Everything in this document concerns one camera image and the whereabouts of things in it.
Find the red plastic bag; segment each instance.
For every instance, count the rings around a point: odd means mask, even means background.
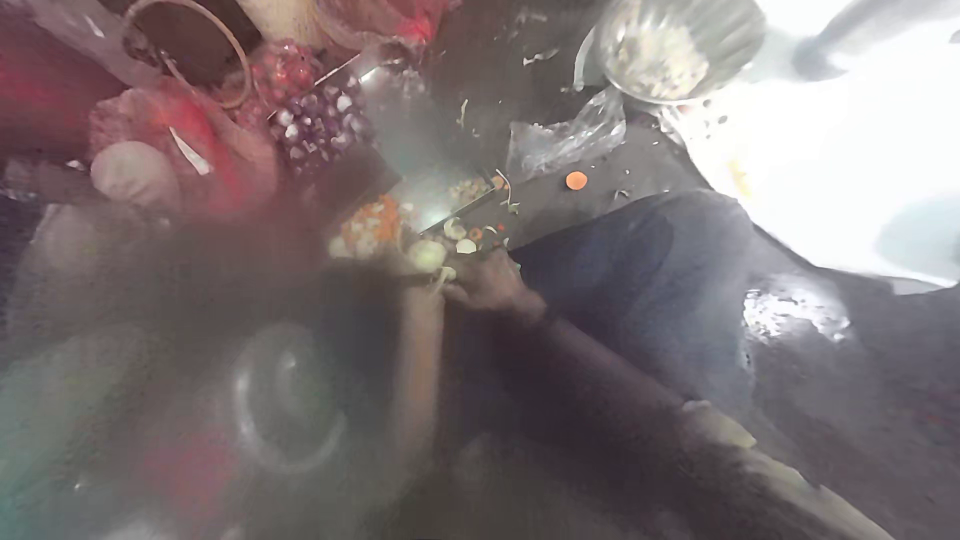
[[[450,0],[316,0],[324,33],[359,51],[399,40],[410,47],[429,43]]]
[[[266,125],[240,128],[213,100],[176,79],[97,104],[90,114],[91,158],[125,140],[145,142],[166,156],[188,216],[237,218],[276,191],[276,147]]]

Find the vegetable scrap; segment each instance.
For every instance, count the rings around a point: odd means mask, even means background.
[[[387,246],[396,245],[402,219],[399,207],[390,195],[360,207],[340,226],[344,248],[356,258],[370,258]]]
[[[466,238],[467,229],[465,229],[463,225],[459,225],[459,223],[459,217],[451,217],[446,220],[446,223],[444,223],[444,236],[454,241]]]
[[[560,52],[560,49],[550,49],[549,51],[544,51],[542,53],[537,53],[529,59],[523,59],[523,65],[529,65],[538,60],[550,60],[553,57],[557,56],[557,53]]]
[[[457,125],[460,126],[461,130],[465,128],[464,122],[467,120],[467,103],[469,101],[469,99],[465,99],[463,105],[460,106],[460,119],[457,120]]]
[[[510,187],[510,179],[507,178],[507,175],[503,174],[503,171],[501,171],[500,169],[494,169],[494,171],[496,171],[496,174],[500,175],[500,178],[503,179],[503,182],[507,184],[507,190],[509,191],[509,193],[507,193],[507,200],[500,203],[500,206],[507,205],[507,211],[509,213],[513,215],[519,215],[520,210],[517,207],[520,206],[520,203],[512,202],[514,197],[514,190]]]
[[[457,242],[457,253],[471,254],[471,253],[476,253],[476,251],[477,251],[476,243],[469,238],[464,238],[463,240],[460,240],[459,242]]]
[[[580,171],[573,171],[566,175],[566,186],[574,191],[579,191],[587,185],[587,175]]]

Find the red cloth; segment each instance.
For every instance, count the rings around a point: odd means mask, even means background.
[[[197,171],[170,128],[211,165],[211,172]],[[193,217],[233,219],[276,191],[276,148],[265,130],[240,128],[210,98],[176,79],[132,88],[97,104],[90,114],[91,157],[123,140],[150,144],[170,160]]]

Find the chopped vegetable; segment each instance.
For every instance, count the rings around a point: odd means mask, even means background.
[[[566,186],[574,191],[579,191],[587,185],[587,175],[580,171],[573,171],[566,175]]]
[[[346,223],[341,225],[340,234],[344,238],[348,251],[357,253],[361,239],[365,250],[378,248],[396,242],[400,231],[400,214],[396,201],[390,195],[381,195],[379,201],[364,205],[357,210]]]

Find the hand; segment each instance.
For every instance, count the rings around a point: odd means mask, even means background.
[[[523,283],[505,250],[494,250],[486,257],[471,254],[451,265],[457,271],[457,284],[444,287],[450,300],[470,309],[505,313],[528,325],[536,324],[546,312],[543,298]]]

